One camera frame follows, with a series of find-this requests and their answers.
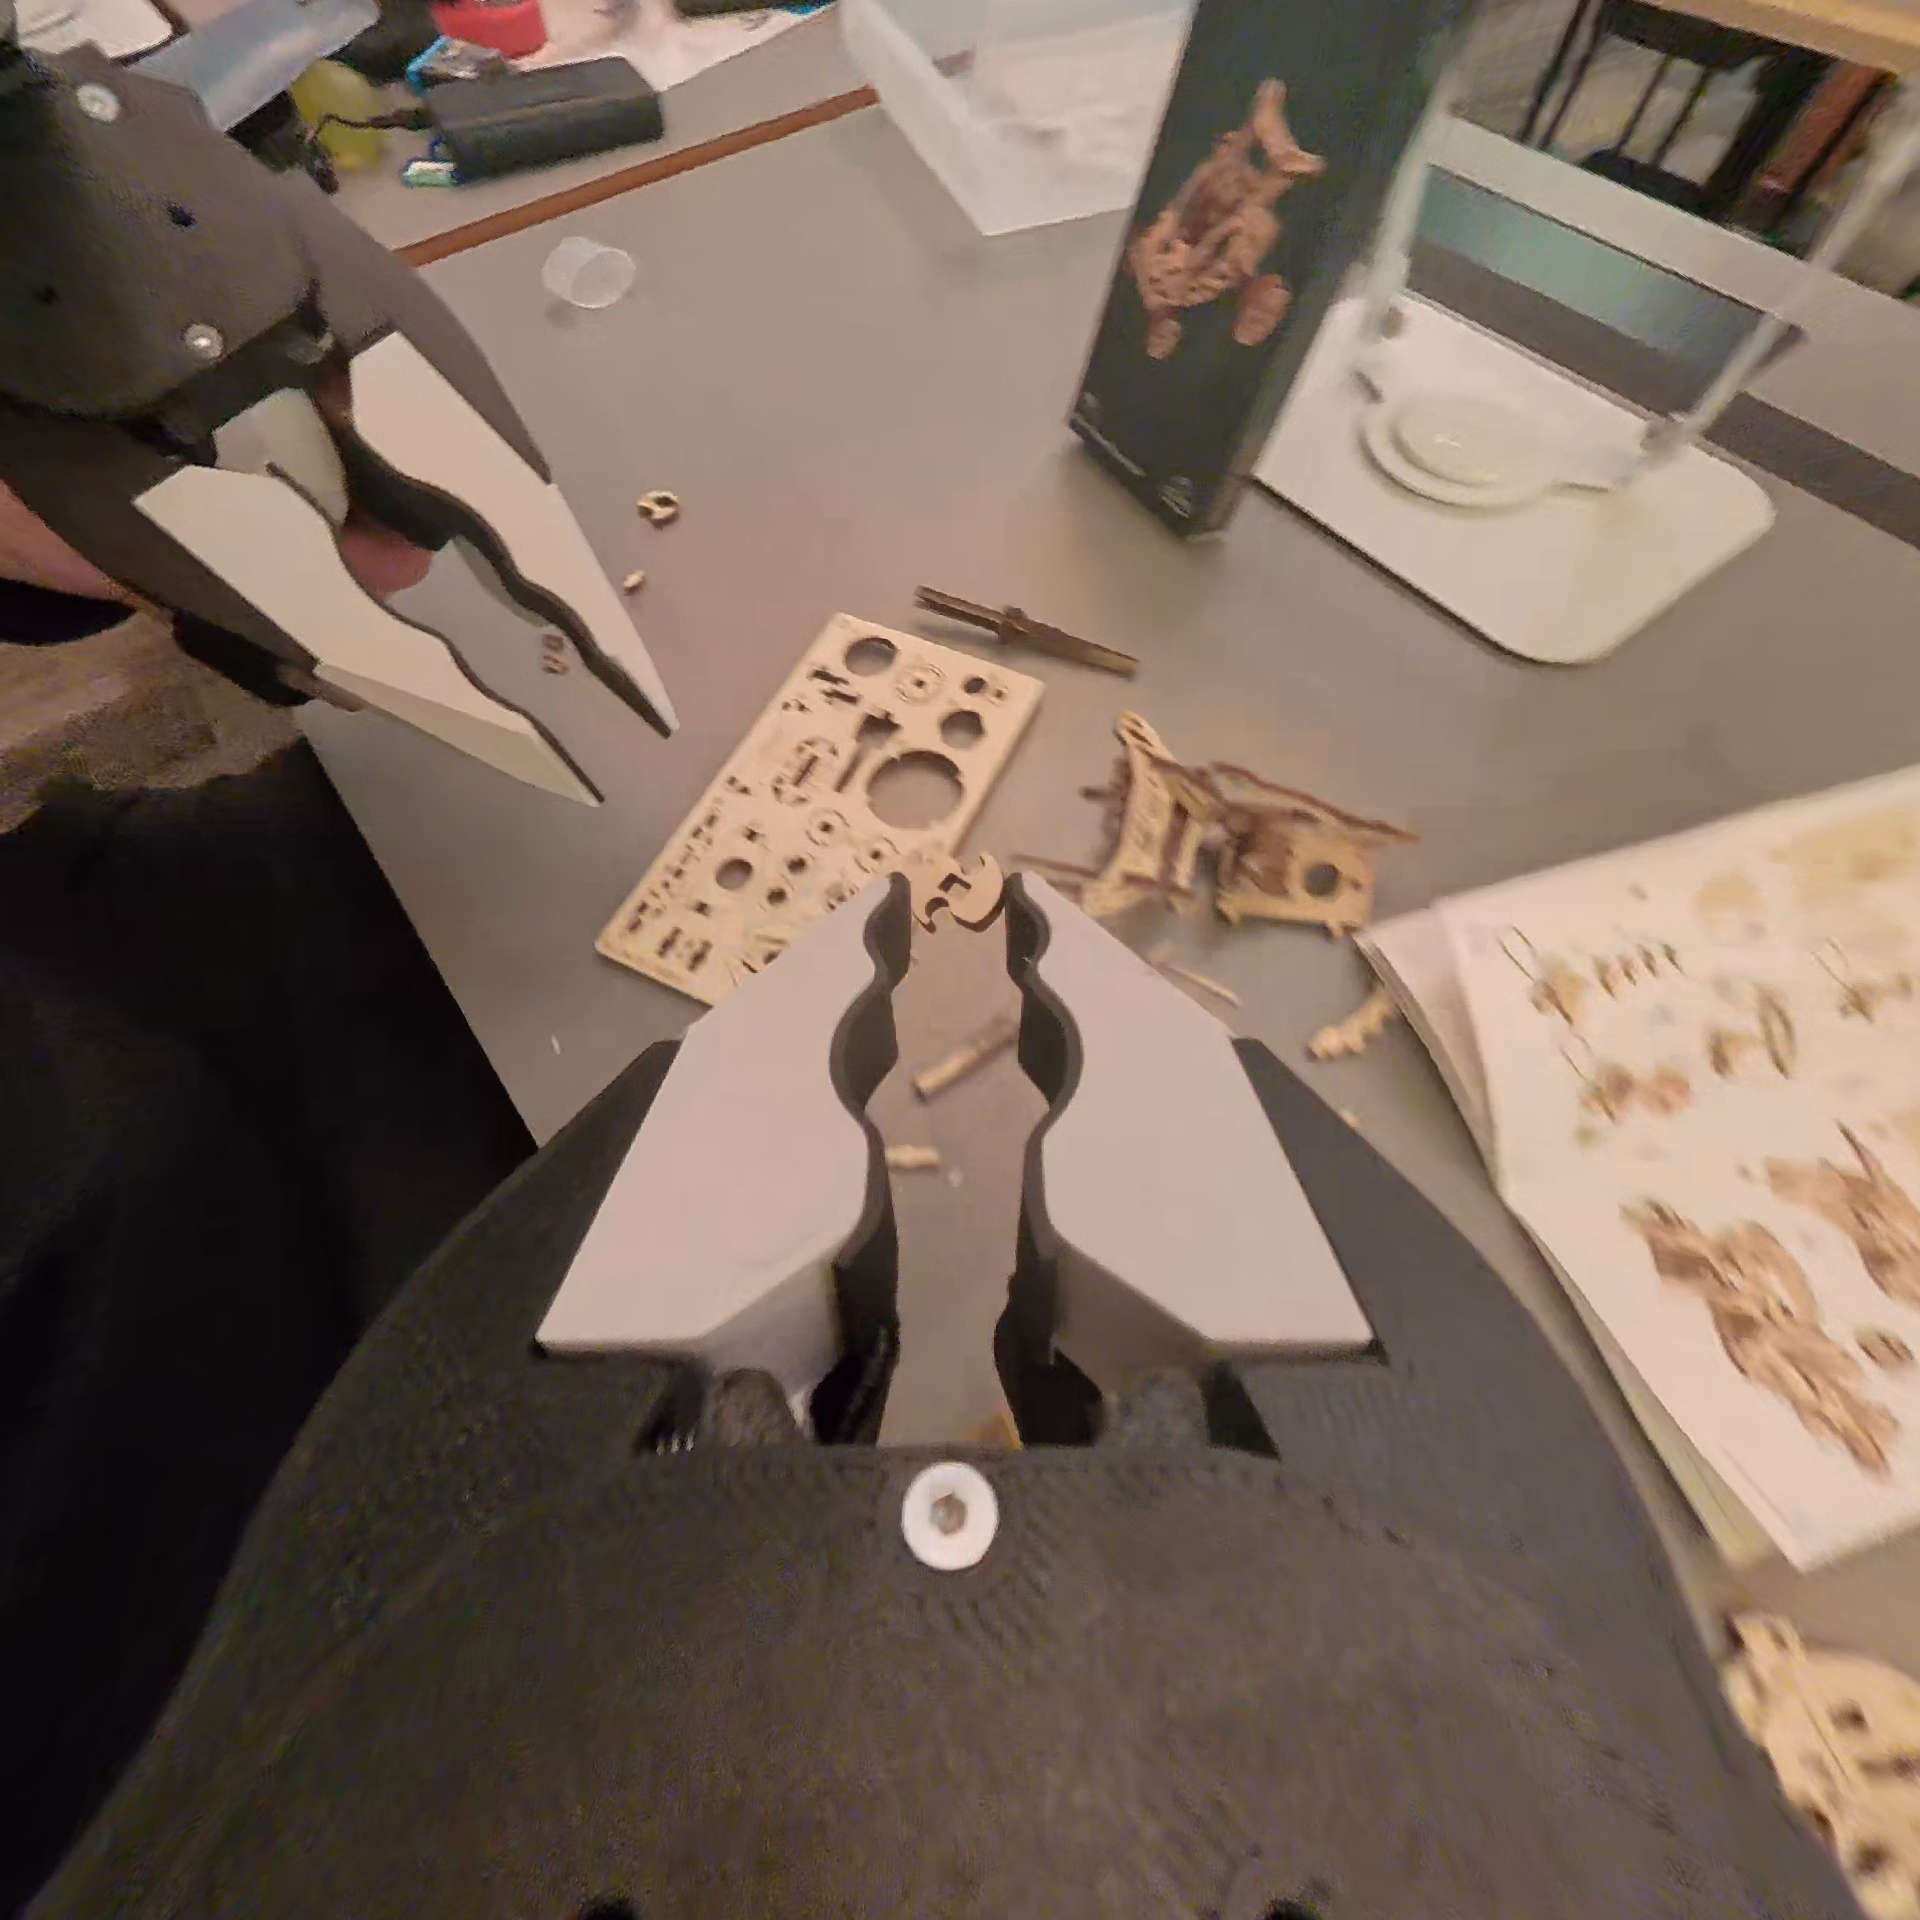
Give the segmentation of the open instruction booklet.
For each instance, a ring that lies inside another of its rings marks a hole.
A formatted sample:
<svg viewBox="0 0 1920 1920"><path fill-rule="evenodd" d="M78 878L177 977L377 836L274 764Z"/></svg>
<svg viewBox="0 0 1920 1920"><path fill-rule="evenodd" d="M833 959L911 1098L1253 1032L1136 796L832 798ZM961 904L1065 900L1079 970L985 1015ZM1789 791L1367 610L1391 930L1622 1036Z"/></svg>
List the open instruction booklet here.
<svg viewBox="0 0 1920 1920"><path fill-rule="evenodd" d="M1917 1513L1917 772L1598 854L1358 949L1735 1566Z"/></svg>

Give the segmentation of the dark green model box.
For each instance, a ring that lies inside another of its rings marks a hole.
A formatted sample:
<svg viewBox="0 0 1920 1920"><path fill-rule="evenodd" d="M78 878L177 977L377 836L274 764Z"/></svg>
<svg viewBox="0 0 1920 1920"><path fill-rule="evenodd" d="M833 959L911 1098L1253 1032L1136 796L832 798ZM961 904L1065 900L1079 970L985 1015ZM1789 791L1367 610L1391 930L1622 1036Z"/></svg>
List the dark green model box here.
<svg viewBox="0 0 1920 1920"><path fill-rule="evenodd" d="M1173 534L1236 511L1470 22L1458 1L1191 9L1068 413Z"/></svg>

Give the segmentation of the wavy wooden strip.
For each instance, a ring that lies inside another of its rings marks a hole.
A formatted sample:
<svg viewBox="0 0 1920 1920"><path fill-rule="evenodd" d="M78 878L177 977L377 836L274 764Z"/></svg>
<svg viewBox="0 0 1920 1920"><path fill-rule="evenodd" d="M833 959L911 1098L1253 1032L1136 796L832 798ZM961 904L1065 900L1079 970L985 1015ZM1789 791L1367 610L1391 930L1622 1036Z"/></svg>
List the wavy wooden strip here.
<svg viewBox="0 0 1920 1920"><path fill-rule="evenodd" d="M1351 1012L1321 1025L1308 1040L1308 1057L1316 1065L1358 1057L1398 1017L1401 1007L1397 997L1382 982L1376 982Z"/></svg>

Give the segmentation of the punched wooden parts sheet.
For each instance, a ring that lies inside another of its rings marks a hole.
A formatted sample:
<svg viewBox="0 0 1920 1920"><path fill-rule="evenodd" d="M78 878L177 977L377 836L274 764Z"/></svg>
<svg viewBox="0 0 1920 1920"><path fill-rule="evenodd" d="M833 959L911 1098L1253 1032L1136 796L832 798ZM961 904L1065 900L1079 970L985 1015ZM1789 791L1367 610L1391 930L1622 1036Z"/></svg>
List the punched wooden parts sheet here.
<svg viewBox="0 0 1920 1920"><path fill-rule="evenodd" d="M960 850L1042 698L1007 665L832 616L596 952L714 1005L873 878Z"/></svg>

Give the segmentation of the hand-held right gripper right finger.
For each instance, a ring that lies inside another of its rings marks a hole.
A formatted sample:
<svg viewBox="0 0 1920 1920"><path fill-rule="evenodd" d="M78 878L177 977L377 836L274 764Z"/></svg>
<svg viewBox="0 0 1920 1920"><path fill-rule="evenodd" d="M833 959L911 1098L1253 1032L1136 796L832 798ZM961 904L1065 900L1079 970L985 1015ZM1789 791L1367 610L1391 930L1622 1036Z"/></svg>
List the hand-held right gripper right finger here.
<svg viewBox="0 0 1920 1920"><path fill-rule="evenodd" d="M1004 888L1024 1148L1001 1389L1017 1429L1096 1429L1124 1385L1201 1400L1244 1362L1353 1359L1376 1330L1247 1049L1038 878Z"/></svg>

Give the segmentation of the flat wooden car body panel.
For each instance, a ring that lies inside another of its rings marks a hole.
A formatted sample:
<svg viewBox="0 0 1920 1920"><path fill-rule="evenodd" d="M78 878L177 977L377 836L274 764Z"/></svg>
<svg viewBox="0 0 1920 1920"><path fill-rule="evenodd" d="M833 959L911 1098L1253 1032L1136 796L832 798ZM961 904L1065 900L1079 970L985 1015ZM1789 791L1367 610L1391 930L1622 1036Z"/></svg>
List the flat wooden car body panel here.
<svg viewBox="0 0 1920 1920"><path fill-rule="evenodd" d="M1917 1913L1917 1681L1810 1642L1781 1616L1727 1617L1720 1687L1782 1796L1860 1909Z"/></svg>

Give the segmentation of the clear plastic container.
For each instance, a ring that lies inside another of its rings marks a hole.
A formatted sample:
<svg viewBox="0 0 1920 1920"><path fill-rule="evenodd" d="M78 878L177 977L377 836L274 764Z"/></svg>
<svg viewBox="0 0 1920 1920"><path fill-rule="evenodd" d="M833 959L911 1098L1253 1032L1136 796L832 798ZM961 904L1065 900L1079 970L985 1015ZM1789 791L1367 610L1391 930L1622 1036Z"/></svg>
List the clear plastic container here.
<svg viewBox="0 0 1920 1920"><path fill-rule="evenodd" d="M1136 200L1193 1L841 1L850 58L985 236Z"/></svg>

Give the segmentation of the partly built wooden model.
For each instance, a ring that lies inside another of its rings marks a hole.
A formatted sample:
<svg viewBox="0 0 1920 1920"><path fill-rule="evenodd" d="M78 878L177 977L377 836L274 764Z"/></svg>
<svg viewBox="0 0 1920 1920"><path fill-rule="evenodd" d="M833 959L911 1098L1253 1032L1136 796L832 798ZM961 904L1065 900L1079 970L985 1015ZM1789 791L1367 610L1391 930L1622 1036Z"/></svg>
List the partly built wooden model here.
<svg viewBox="0 0 1920 1920"><path fill-rule="evenodd" d="M1397 823L1231 761L1182 759L1138 710L1119 710L1112 733L1109 781L1082 791L1110 829L1102 864L1024 860L1060 880L1093 920L1148 903L1210 900L1230 925L1316 928L1336 938L1373 918L1381 857L1416 842Z"/></svg>

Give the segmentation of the white document stand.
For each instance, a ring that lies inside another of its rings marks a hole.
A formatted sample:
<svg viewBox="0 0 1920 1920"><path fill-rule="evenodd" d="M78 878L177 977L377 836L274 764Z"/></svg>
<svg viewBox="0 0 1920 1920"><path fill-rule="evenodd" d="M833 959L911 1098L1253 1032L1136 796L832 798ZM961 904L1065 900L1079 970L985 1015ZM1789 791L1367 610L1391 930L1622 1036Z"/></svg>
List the white document stand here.
<svg viewBox="0 0 1920 1920"><path fill-rule="evenodd" d="M1708 434L1792 319L1680 273L1673 253L1574 226L1535 159L1473 159L1478 133L1456 117L1464 76L1468 54L1449 53L1255 479L1477 638L1583 665L1770 525L1760 482ZM1653 324L1629 353L1685 356L1685 324L1705 319L1705 368L1654 368L1660 398L1634 398L1622 356L1598 369L1605 324L1520 278L1530 242L1622 269Z"/></svg>

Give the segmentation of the person's left hand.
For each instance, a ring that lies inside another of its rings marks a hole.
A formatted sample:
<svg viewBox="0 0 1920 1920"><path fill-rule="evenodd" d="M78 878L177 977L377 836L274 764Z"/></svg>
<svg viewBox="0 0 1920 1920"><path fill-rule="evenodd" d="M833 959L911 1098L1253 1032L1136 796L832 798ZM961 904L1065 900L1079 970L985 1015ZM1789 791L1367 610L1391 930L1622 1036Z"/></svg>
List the person's left hand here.
<svg viewBox="0 0 1920 1920"><path fill-rule="evenodd" d="M2 485L2 585L97 606L145 606L135 589L110 577L62 538L9 485Z"/></svg>

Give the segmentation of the wooden hub disc part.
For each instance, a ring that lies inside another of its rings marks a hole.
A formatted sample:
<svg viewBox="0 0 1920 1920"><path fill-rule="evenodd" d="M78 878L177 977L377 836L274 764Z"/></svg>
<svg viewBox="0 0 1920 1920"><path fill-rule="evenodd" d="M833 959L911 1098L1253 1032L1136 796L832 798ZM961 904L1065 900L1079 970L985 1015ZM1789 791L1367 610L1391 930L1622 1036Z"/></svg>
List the wooden hub disc part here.
<svg viewBox="0 0 1920 1920"><path fill-rule="evenodd" d="M993 854L948 854L917 847L903 857L910 917L921 930L950 922L985 930L1001 917L1004 870Z"/></svg>

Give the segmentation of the yellow-green object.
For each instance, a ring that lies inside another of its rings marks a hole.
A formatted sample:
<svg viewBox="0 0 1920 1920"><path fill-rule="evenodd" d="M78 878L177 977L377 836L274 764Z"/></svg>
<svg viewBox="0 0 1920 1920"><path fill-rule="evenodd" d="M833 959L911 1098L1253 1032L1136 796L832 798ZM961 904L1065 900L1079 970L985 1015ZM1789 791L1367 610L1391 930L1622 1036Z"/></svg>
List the yellow-green object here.
<svg viewBox="0 0 1920 1920"><path fill-rule="evenodd" d="M306 148L324 154L338 176L374 172L389 145L389 130L374 120L389 111L381 88L338 58L312 61L293 85Z"/></svg>

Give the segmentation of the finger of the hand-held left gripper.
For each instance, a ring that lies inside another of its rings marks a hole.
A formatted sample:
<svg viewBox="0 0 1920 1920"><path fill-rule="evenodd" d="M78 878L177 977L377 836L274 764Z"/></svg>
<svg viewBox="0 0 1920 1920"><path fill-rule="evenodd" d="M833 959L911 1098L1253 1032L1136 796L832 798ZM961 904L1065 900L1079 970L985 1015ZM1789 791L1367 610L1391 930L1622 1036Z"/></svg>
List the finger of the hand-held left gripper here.
<svg viewBox="0 0 1920 1920"><path fill-rule="evenodd" d="M385 712L543 793L596 804L578 766L485 689L447 641L390 613L343 549L346 485L318 404L271 393L214 431L218 462L184 464L135 509L310 658L327 694Z"/></svg>
<svg viewBox="0 0 1920 1920"><path fill-rule="evenodd" d="M578 665L646 728L671 738L679 712L537 449L513 442L413 343L381 334L314 373L310 404L343 470L335 543L361 597L392 610L440 554L513 613L529 636L561 640ZM346 628L359 662L318 662L306 688L320 704L385 712L431 738L556 738L553 727L488 681L472 638L390 614L372 636Z"/></svg>

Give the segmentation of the short wooden peg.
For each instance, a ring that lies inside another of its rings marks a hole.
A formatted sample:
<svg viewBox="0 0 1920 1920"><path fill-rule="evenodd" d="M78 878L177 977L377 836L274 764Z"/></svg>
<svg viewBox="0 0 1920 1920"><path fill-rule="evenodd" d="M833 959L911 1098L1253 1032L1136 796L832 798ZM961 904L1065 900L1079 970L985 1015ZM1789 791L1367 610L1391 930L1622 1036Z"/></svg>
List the short wooden peg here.
<svg viewBox="0 0 1920 1920"><path fill-rule="evenodd" d="M1017 1015L1001 1015L983 1024L976 1032L950 1046L937 1062L911 1074L911 1089L918 1101L930 1101L945 1089L960 1086L974 1072L999 1057L1005 1049L1017 1044Z"/></svg>

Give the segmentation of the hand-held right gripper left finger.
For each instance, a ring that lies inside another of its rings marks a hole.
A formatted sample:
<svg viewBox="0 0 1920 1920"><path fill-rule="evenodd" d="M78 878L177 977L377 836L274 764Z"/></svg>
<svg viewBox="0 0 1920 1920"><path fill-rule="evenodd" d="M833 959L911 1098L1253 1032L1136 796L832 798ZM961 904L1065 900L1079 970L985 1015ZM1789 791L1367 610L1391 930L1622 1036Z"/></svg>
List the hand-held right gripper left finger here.
<svg viewBox="0 0 1920 1920"><path fill-rule="evenodd" d="M543 1352L760 1370L818 1437L874 1437L901 1352L873 1093L895 1065L904 876L870 880L662 1049Z"/></svg>

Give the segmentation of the black pouch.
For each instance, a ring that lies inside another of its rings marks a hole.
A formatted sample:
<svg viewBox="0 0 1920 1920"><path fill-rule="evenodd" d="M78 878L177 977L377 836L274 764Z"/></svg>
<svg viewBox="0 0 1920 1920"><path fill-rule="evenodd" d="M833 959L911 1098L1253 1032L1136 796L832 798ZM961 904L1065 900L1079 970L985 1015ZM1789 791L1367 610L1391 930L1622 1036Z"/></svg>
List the black pouch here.
<svg viewBox="0 0 1920 1920"><path fill-rule="evenodd" d="M650 145L664 136L660 95L620 54L494 80L447 80L423 93L421 111L433 153L460 185Z"/></svg>

